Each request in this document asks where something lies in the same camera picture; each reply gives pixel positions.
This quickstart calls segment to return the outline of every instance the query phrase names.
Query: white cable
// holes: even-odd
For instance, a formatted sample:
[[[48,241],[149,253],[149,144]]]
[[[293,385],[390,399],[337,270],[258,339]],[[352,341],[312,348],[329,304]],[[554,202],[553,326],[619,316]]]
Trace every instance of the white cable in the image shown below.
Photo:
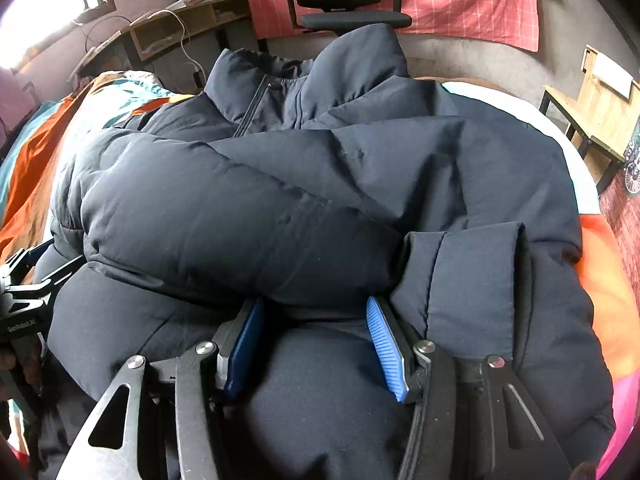
[[[182,88],[180,88],[176,83],[175,83],[175,79],[174,79],[174,72],[169,72],[169,76],[171,76],[171,85],[174,87],[174,90],[177,90],[178,93],[186,95],[189,92],[185,92]]]
[[[168,12],[169,14],[171,14],[176,20],[178,20],[180,22],[180,24],[182,25],[182,37],[180,38],[180,48],[182,49],[182,51],[184,52],[184,55],[187,57],[187,59],[189,61],[193,61],[197,67],[200,69],[200,71],[202,72],[203,76],[207,76],[207,73],[204,72],[204,69],[202,67],[202,65],[200,63],[198,63],[195,59],[193,59],[193,57],[189,56],[189,54],[187,54],[187,51],[184,49],[184,37],[187,34],[187,32],[189,31],[189,29],[187,28],[187,26],[185,25],[184,21],[180,18],[180,16],[178,16],[175,12],[173,12],[172,10],[169,9],[160,9],[157,10],[156,12],[154,12],[152,15],[150,15],[149,17],[147,17],[147,19],[151,19],[154,16],[157,16],[158,14],[162,14],[163,12]]]

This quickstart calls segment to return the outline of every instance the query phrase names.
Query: hand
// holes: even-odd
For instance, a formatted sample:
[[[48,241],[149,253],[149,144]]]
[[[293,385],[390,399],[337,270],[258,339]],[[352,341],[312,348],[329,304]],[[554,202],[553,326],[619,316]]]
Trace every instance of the hand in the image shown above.
[[[42,379],[42,363],[40,361],[40,353],[42,346],[40,338],[37,335],[29,335],[22,338],[19,342],[26,349],[20,352],[16,358],[14,349],[9,345],[0,346],[0,370],[11,370],[17,362],[22,366],[22,373],[29,384],[38,384]],[[0,382],[0,401],[8,400],[9,392]]]

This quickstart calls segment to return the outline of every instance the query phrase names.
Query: down jacket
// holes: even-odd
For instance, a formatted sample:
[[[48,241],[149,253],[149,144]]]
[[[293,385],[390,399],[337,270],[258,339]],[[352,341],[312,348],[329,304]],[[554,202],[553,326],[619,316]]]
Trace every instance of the down jacket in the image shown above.
[[[87,139],[51,209],[38,273],[88,263],[56,300],[42,478],[128,357],[181,354],[248,294],[268,320],[225,412],[236,478],[395,478],[412,409],[386,387],[372,294],[456,357],[512,360],[572,465],[612,435],[560,147],[410,79],[384,25],[316,60],[225,50],[202,94]]]

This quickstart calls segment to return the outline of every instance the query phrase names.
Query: ribbed blue pad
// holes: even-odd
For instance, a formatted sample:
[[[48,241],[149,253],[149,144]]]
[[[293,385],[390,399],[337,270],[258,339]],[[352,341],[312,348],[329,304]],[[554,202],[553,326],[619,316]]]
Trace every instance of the ribbed blue pad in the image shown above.
[[[367,324],[385,373],[386,385],[396,396],[396,400],[402,402],[408,393],[402,356],[375,298],[369,298],[367,301]]]

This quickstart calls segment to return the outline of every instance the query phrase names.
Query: papers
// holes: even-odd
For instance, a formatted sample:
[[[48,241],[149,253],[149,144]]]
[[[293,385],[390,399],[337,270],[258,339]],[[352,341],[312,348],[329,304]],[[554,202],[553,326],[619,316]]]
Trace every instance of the papers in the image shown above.
[[[593,64],[593,75],[622,95],[622,97],[629,99],[633,76],[601,52],[598,53]]]

